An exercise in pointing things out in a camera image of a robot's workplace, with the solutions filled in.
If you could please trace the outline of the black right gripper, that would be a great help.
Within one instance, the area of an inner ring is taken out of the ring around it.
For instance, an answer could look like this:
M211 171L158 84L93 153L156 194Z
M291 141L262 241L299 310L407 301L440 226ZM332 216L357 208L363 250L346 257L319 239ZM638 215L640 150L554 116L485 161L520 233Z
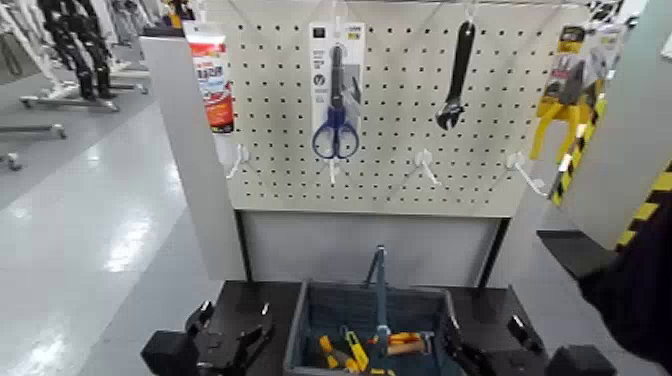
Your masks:
M461 369L471 376L544 376L550 358L538 334L518 315L507 322L512 337L525 349L483 351L465 341L454 315L446 321L446 351Z

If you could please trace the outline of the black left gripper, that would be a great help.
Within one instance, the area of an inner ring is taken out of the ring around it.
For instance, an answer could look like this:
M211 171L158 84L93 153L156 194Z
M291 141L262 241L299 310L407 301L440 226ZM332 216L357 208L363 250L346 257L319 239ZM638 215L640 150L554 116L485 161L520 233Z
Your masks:
M205 330L215 311L212 301L204 301L186 320L185 331L196 337ZM238 336L206 333L198 360L201 375L245 375L246 364L252 364L275 334L271 304L262 306L261 323Z

